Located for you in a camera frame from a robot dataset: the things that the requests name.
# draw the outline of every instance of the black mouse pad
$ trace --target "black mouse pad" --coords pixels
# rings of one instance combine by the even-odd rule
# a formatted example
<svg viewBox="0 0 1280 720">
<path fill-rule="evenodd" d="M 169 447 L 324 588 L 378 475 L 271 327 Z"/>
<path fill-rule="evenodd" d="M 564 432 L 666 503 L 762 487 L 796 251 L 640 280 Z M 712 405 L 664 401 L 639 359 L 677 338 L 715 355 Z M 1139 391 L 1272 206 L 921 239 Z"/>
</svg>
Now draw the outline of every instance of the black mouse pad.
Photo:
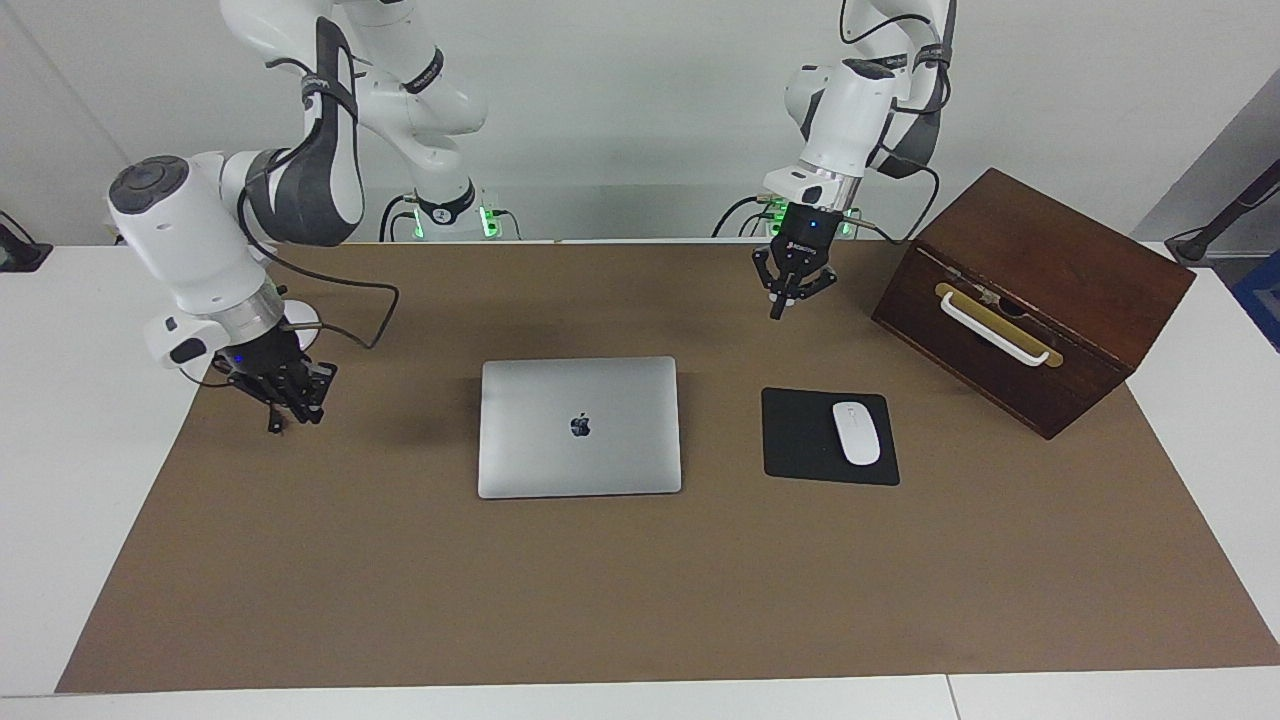
<svg viewBox="0 0 1280 720">
<path fill-rule="evenodd" d="M 861 402 L 870 410 L 879 437 L 881 456 L 870 465 L 845 459 L 832 406 Z M 764 471 L 774 478 L 833 480 L 872 486 L 896 486 L 897 456 L 890 427 L 888 404 L 882 395 L 813 392 L 767 387 L 760 392 L 764 434 Z"/>
</svg>

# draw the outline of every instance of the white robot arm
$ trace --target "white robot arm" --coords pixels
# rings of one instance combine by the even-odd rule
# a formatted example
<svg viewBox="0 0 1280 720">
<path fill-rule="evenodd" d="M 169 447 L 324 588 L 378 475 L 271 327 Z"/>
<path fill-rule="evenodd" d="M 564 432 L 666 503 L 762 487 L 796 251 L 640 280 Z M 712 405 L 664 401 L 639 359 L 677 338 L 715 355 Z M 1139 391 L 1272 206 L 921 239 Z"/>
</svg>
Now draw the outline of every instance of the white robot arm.
<svg viewBox="0 0 1280 720">
<path fill-rule="evenodd" d="M 791 78 L 786 108 L 806 142 L 799 163 L 764 178 L 790 205 L 777 237 L 751 255 L 771 318 L 836 282 L 828 250 L 868 168 L 904 178 L 928 165 L 951 95 L 955 5 L 859 0 L 859 35 L 845 37 L 841 13 L 841 38 L 867 58 L 805 65 Z"/>
<path fill-rule="evenodd" d="M 316 315 L 280 299 L 262 269 L 262 243 L 334 246 L 356 229 L 365 204 L 356 124 L 401 151 L 431 224 L 483 236 L 475 186 L 447 136 L 479 129 L 484 99 L 444 77 L 444 55 L 422 33 L 413 0 L 343 4 L 372 61 L 356 58 L 329 17 L 332 0 L 221 3 L 228 27 L 268 67 L 301 76 L 298 146 L 150 158 L 125 168 L 109 193 L 120 234 L 180 310 L 145 332 L 156 360 L 180 368 L 212 355 L 229 384 L 271 406 L 273 418 L 280 406 L 300 423 L 323 418 L 337 366 L 303 352 L 292 323 Z"/>
</svg>

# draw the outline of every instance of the white handle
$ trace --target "white handle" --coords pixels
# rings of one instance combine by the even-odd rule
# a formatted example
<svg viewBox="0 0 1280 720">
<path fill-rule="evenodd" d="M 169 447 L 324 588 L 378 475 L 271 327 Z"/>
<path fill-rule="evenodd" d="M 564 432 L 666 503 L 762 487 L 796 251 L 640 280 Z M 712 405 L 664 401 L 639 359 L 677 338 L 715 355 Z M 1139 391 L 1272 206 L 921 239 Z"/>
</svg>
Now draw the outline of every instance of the white handle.
<svg viewBox="0 0 1280 720">
<path fill-rule="evenodd" d="M 1018 360 L 1019 363 L 1027 365 L 1028 368 L 1039 368 L 1041 365 L 1044 364 L 1046 360 L 1048 360 L 1050 352 L 1047 350 L 1038 357 L 1030 355 L 1021 347 L 1018 347 L 1016 345 L 1005 340 L 996 331 L 988 328 L 987 325 L 966 315 L 963 310 L 951 304 L 952 295 L 955 293 L 947 292 L 946 295 L 942 296 L 942 311 L 946 313 L 951 319 L 969 328 L 970 331 L 978 333 L 979 336 L 982 336 L 983 340 L 989 341 L 996 347 L 1011 355 L 1014 360 Z"/>
</svg>

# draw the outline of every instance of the white mouse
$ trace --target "white mouse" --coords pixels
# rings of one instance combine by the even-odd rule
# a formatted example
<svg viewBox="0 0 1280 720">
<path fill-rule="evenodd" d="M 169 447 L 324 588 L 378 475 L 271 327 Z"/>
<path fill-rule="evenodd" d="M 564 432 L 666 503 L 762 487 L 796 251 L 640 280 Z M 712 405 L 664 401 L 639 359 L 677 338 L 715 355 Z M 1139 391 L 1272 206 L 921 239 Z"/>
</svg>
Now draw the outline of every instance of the white mouse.
<svg viewBox="0 0 1280 720">
<path fill-rule="evenodd" d="M 845 450 L 845 460 L 854 465 L 872 465 L 879 460 L 879 434 L 872 413 L 861 402 L 837 402 L 831 406 L 836 432 Z"/>
</svg>

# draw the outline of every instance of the silver laptop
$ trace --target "silver laptop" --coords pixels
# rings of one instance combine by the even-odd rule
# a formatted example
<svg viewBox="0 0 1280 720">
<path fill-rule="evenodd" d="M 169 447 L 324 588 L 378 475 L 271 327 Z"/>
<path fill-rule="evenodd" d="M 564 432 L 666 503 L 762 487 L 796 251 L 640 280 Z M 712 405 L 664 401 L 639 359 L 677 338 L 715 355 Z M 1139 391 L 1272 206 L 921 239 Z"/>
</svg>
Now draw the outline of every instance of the silver laptop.
<svg viewBox="0 0 1280 720">
<path fill-rule="evenodd" d="M 484 364 L 480 497 L 680 491 L 676 360 Z"/>
</svg>

